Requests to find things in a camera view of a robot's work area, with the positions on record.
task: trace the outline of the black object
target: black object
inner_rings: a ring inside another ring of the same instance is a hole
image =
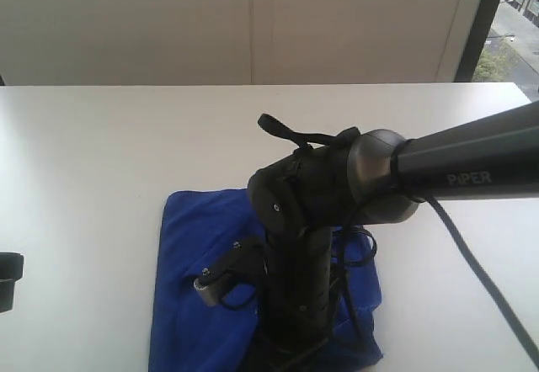
[[[436,198],[539,196],[539,102],[417,140],[390,130],[361,135],[356,128],[337,136],[301,134],[267,114],[259,124],[298,148],[258,170],[248,183],[267,233],[263,273],[257,278],[259,325],[240,370],[308,366],[331,338],[332,312],[341,295],[358,336],[357,343],[347,345],[361,348],[345,267],[365,262],[344,260],[353,225],[405,221],[426,199],[438,210]],[[536,347],[522,335],[526,330],[515,324],[509,306],[500,304],[503,296],[491,289],[492,281],[462,249],[446,215],[439,214],[539,368]],[[335,226],[343,229],[337,263],[331,264]]]
[[[24,257],[16,252],[0,252],[0,313],[11,311],[15,281],[23,277]]]

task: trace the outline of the blue towel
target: blue towel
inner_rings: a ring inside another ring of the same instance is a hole
[[[262,237],[264,229],[244,189],[182,191],[168,197],[157,261],[149,372],[220,372],[239,366],[257,324],[256,303],[240,311],[208,307],[195,292],[192,275],[230,250],[233,242],[251,235]],[[361,258],[369,251],[366,238],[356,236],[347,258]],[[227,302],[241,303],[249,294],[246,289],[236,288]],[[372,336],[372,311],[382,300],[374,263],[350,270],[350,289],[366,349],[352,352],[330,342],[318,355],[315,369],[328,370],[331,365],[331,370],[353,371],[382,357]],[[334,331],[355,340],[342,301]]]

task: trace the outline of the white table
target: white table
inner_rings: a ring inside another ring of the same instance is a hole
[[[242,188],[287,155],[261,113],[418,137],[526,103],[513,84],[0,88],[0,249],[26,259],[0,315],[0,370],[147,370],[165,199]],[[539,341],[539,200],[446,208]],[[373,370],[533,370],[430,208],[371,230],[385,353]]]

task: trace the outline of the blue cloth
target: blue cloth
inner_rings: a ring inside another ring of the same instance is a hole
[[[220,372],[239,366],[257,324],[256,304],[241,311],[208,307],[195,292],[192,275],[214,263],[233,242],[250,235],[262,237],[264,229],[244,189],[183,191],[168,197],[157,261],[150,372]],[[361,258],[369,251],[366,238],[357,236],[347,247],[347,258]],[[366,349],[352,352],[331,342],[318,355],[319,370],[358,370],[382,357],[372,336],[372,311],[382,300],[374,263],[350,270],[350,289]],[[240,303],[246,295],[238,287],[227,301]],[[342,301],[334,331],[355,340]]]

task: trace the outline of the tree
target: tree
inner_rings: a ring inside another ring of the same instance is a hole
[[[517,55],[505,40],[483,48],[473,73],[473,82],[504,82],[517,62]]]

